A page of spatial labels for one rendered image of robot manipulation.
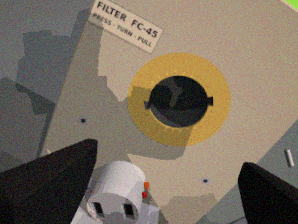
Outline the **grey cylinder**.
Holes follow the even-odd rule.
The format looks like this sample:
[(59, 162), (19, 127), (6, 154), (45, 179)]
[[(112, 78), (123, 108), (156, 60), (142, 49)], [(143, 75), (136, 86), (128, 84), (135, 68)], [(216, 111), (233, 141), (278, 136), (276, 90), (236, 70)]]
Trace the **grey cylinder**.
[(86, 210), (100, 224), (136, 224), (148, 186), (144, 173), (134, 165), (106, 164), (90, 190)]

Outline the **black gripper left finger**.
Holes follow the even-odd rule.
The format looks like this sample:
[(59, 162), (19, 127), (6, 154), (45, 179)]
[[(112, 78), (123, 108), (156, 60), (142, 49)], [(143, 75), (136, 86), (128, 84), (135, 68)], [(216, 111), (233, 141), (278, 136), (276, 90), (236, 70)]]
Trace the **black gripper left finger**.
[(97, 140), (82, 140), (0, 172), (0, 224), (72, 224), (97, 147)]

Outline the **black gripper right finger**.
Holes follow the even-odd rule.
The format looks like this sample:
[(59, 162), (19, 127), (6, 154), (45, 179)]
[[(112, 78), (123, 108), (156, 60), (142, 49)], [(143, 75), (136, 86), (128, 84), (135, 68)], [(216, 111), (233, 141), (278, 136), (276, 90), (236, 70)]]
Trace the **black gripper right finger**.
[(298, 224), (298, 188), (294, 185), (258, 164), (243, 163), (238, 186), (247, 224)]

